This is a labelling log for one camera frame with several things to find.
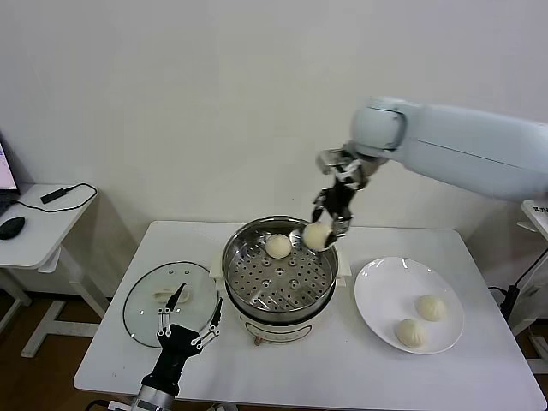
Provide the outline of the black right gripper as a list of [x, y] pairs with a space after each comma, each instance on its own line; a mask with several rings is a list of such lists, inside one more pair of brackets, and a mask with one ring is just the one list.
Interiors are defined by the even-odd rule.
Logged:
[[324, 249], [332, 247], [347, 234], [350, 220], [353, 218], [349, 205], [355, 193], [356, 191], [353, 188], [335, 180], [331, 188], [321, 191], [313, 201], [312, 223], [318, 222], [325, 212], [329, 213], [333, 219], [325, 237]]

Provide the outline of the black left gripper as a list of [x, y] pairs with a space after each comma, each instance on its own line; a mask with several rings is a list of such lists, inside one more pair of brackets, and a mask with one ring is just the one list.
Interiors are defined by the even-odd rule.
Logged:
[[169, 293], [168, 289], [156, 293], [156, 302], [163, 303], [158, 309], [157, 333], [162, 350], [152, 372], [141, 380], [141, 384], [166, 394], [179, 393], [179, 381], [186, 360], [201, 352], [200, 349], [197, 349], [197, 346], [207, 346], [220, 335], [219, 323], [222, 318], [222, 297], [217, 300], [215, 311], [208, 326], [200, 333], [180, 325], [170, 326], [170, 314], [175, 311], [185, 287], [186, 284], [182, 283], [172, 294]]

